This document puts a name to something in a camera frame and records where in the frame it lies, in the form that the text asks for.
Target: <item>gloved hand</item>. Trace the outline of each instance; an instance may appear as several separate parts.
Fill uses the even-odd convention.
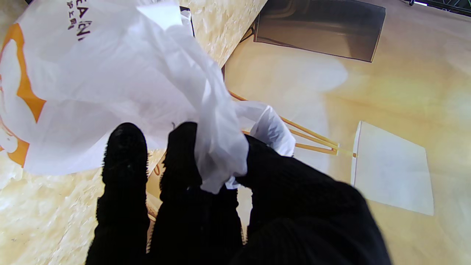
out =
[[[147,146],[135,125],[121,124],[111,133],[102,176],[105,192],[98,199],[98,226],[86,264],[142,264],[150,223],[146,207]]]

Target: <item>black knit glove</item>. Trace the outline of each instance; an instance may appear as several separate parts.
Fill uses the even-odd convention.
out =
[[[149,227],[147,147],[135,125],[122,124],[111,133],[102,176],[105,192],[98,199],[98,226],[86,264],[142,264]]]
[[[196,128],[187,122],[169,134],[149,253],[162,264],[227,264],[242,247],[237,190],[223,187],[214,195],[200,189]]]

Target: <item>white plastic bag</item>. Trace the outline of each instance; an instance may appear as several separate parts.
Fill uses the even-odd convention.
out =
[[[141,3],[33,1],[0,58],[2,154],[34,174],[69,174],[101,166],[120,123],[136,124],[149,149],[164,149],[175,126],[197,121],[202,188],[217,193],[246,173],[237,104],[189,14],[173,2]]]

